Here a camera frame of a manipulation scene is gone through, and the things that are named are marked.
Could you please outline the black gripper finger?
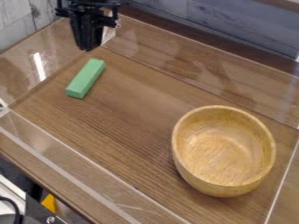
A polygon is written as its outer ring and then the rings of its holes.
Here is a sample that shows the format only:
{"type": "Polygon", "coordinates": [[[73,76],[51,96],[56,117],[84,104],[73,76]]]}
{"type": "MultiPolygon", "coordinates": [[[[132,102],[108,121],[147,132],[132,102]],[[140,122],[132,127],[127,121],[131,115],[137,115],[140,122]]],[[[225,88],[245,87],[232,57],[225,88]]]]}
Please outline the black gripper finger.
{"type": "Polygon", "coordinates": [[[69,14],[69,25],[73,33],[76,45],[80,50],[89,49],[89,15],[77,14],[72,12],[69,14]]]}
{"type": "Polygon", "coordinates": [[[100,15],[91,17],[91,24],[89,24],[89,46],[88,49],[93,50],[97,46],[101,45],[103,39],[103,25],[100,22],[100,15]]]}

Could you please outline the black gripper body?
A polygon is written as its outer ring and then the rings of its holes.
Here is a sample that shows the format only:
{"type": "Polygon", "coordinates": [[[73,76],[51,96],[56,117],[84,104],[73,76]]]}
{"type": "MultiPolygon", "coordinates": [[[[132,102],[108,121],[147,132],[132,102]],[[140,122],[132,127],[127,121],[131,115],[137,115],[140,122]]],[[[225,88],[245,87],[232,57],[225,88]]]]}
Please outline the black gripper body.
{"type": "Polygon", "coordinates": [[[95,27],[117,28],[120,0],[57,0],[56,15],[87,20],[95,27]]]}

